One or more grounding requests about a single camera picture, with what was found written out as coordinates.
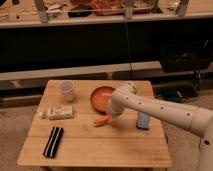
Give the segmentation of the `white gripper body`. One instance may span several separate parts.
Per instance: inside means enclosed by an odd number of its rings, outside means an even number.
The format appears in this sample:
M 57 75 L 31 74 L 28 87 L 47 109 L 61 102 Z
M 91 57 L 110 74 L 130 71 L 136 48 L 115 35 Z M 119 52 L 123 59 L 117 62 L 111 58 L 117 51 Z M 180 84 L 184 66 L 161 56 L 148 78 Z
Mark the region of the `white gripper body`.
M 122 106 L 118 102 L 110 99 L 107 103 L 106 112 L 108 115 L 108 122 L 112 123 L 118 116 L 122 114 Z

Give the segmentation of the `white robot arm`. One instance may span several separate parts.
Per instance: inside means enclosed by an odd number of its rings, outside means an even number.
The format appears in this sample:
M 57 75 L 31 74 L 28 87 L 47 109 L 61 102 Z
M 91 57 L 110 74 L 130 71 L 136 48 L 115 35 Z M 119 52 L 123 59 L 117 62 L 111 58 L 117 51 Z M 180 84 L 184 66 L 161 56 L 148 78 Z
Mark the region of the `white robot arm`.
M 120 116 L 125 108 L 143 112 L 165 121 L 202 139 L 197 171 L 213 171 L 213 110 L 137 95 L 133 82 L 116 88 L 107 104 L 110 121 Z

